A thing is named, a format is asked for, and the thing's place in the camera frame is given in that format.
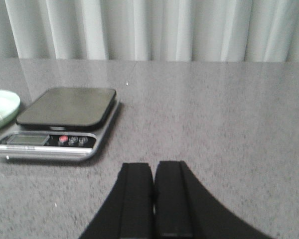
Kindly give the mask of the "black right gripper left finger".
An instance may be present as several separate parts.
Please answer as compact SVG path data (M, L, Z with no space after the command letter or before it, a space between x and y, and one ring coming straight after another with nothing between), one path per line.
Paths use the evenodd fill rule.
M152 239L153 179L147 163L123 163L81 239Z

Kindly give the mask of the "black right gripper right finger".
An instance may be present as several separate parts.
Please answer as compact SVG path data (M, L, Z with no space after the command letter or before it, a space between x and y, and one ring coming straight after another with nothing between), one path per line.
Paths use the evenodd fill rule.
M222 205L184 161L161 161L155 174L158 239L267 239Z

